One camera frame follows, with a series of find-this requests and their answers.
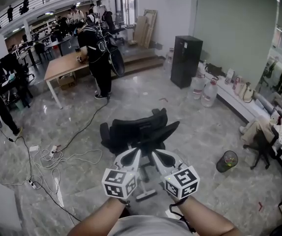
plastic water bottle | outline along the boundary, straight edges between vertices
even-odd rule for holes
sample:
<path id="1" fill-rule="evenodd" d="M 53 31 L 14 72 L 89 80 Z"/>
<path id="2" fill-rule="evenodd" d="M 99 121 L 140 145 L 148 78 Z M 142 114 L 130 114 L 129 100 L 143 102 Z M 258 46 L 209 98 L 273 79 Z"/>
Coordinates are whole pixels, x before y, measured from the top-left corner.
<path id="1" fill-rule="evenodd" d="M 174 48 L 170 48 L 169 52 L 166 55 L 166 60 L 163 65 L 164 73 L 167 77 L 171 77 L 171 69 L 172 69 L 172 62 L 174 59 Z"/>
<path id="2" fill-rule="evenodd" d="M 215 76 L 208 84 L 206 84 L 201 97 L 201 104 L 203 107 L 209 108 L 213 105 L 218 93 L 218 86 L 216 85 L 218 80 L 218 77 Z"/>
<path id="3" fill-rule="evenodd" d="M 200 99 L 204 86 L 205 86 L 205 75 L 199 71 L 196 73 L 196 76 L 192 80 L 193 85 L 193 98 L 195 100 Z"/>

white pants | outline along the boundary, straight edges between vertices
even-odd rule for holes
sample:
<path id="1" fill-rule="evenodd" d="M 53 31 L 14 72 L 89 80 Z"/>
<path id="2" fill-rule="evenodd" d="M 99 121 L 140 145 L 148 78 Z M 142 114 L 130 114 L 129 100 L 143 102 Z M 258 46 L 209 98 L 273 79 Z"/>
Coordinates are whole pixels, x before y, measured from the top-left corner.
<path id="1" fill-rule="evenodd" d="M 271 142 L 274 138 L 271 127 L 272 124 L 269 122 L 269 120 L 263 116 L 259 116 L 247 124 L 244 135 L 241 137 L 241 139 L 246 145 L 250 145 L 253 143 L 254 136 L 259 130 L 261 130 L 267 141 Z"/>

woman with phone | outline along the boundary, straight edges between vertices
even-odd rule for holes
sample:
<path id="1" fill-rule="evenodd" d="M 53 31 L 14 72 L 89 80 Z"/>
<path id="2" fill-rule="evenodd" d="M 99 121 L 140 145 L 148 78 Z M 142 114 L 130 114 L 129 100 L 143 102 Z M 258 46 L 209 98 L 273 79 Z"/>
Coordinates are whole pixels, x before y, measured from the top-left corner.
<path id="1" fill-rule="evenodd" d="M 274 138 L 274 134 L 271 130 L 272 126 L 279 134 L 279 138 L 274 143 L 275 149 L 278 150 L 282 148 L 282 118 L 280 125 L 272 124 L 269 120 L 262 116 L 255 118 L 253 121 L 249 122 L 246 127 L 241 126 L 239 128 L 240 133 L 242 133 L 241 139 L 245 145 L 250 145 L 253 143 L 254 136 L 259 130 L 261 130 L 267 141 L 271 142 Z"/>

black cabinet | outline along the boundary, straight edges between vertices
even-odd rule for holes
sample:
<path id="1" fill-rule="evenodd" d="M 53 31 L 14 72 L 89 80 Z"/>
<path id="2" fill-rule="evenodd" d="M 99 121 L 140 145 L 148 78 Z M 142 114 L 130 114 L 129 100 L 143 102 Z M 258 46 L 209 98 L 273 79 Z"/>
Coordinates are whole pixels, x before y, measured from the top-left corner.
<path id="1" fill-rule="evenodd" d="M 191 36 L 176 36 L 171 81 L 181 89 L 189 87 L 198 69 L 203 41 Z"/>

wooden step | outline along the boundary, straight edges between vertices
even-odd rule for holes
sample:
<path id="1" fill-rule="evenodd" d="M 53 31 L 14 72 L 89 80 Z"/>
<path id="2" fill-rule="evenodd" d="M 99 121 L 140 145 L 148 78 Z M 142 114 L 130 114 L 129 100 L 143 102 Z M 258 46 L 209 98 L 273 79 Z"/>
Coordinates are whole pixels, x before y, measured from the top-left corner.
<path id="1" fill-rule="evenodd" d="M 154 52 L 146 52 L 146 53 L 140 53 L 140 54 L 135 54 L 135 55 L 129 55 L 129 56 L 123 56 L 125 65 L 134 63 L 134 62 L 139 62 L 141 60 L 146 60 L 146 59 L 153 59 L 157 57 Z"/>
<path id="2" fill-rule="evenodd" d="M 155 57 L 154 59 L 147 59 L 147 60 L 141 60 L 132 64 L 125 65 L 125 75 L 130 75 L 133 73 L 138 73 L 141 71 L 149 70 L 152 68 L 160 67 L 164 63 L 163 59 L 159 59 L 158 57 Z M 111 72 L 111 78 L 116 79 L 119 78 L 116 74 Z"/>

